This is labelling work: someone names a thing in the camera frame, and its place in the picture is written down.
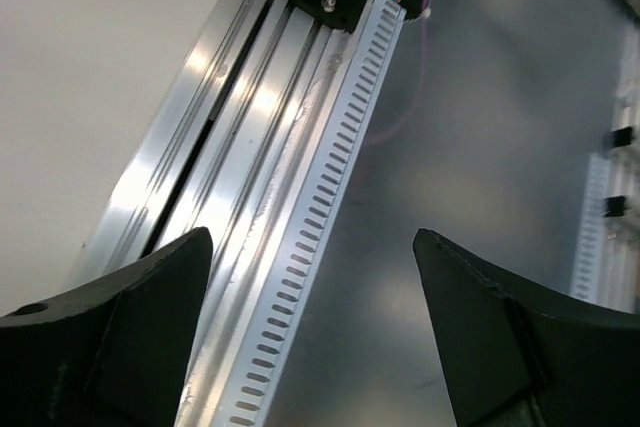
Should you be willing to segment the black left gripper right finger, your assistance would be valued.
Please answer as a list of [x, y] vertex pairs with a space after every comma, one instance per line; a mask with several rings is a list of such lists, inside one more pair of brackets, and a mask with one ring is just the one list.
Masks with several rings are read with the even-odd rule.
[[639, 318], [560, 294], [439, 233], [413, 241], [460, 426], [636, 426]]

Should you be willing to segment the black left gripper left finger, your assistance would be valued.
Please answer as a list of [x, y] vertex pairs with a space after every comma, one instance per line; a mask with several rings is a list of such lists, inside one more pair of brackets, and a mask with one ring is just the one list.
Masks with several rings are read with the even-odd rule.
[[1, 319], [4, 426], [171, 426], [213, 245], [196, 228]]

